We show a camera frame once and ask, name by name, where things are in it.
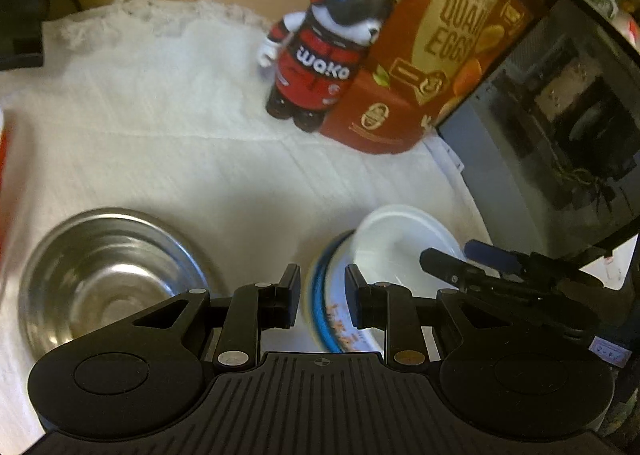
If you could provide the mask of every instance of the label sticker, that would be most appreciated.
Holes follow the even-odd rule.
[[[625,368],[626,362],[629,361],[633,353],[597,336],[594,337],[593,342],[591,342],[589,350],[598,356],[598,358],[620,369]]]

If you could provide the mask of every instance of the black sunglasses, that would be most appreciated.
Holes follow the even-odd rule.
[[[352,26],[375,18],[383,22],[389,18],[395,0],[324,0],[331,18],[341,26]]]

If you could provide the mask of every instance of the screw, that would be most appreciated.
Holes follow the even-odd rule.
[[[228,350],[218,356],[218,362],[227,367],[239,367],[249,360],[249,356],[239,350]]]
[[[426,358],[424,354],[415,350],[401,350],[394,356],[396,363],[406,365],[408,367],[415,367],[425,362]]]

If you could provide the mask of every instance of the microwave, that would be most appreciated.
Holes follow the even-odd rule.
[[[587,0],[547,5],[438,131],[494,245],[581,267],[640,230],[640,53]]]

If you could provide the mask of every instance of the circular pad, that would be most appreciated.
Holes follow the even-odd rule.
[[[536,327],[466,329],[440,384],[465,420],[498,435],[552,439],[597,425],[609,407],[609,368],[586,348]]]
[[[82,390],[117,395],[138,388],[149,375],[146,361],[131,354],[98,354],[78,365],[74,378]]]

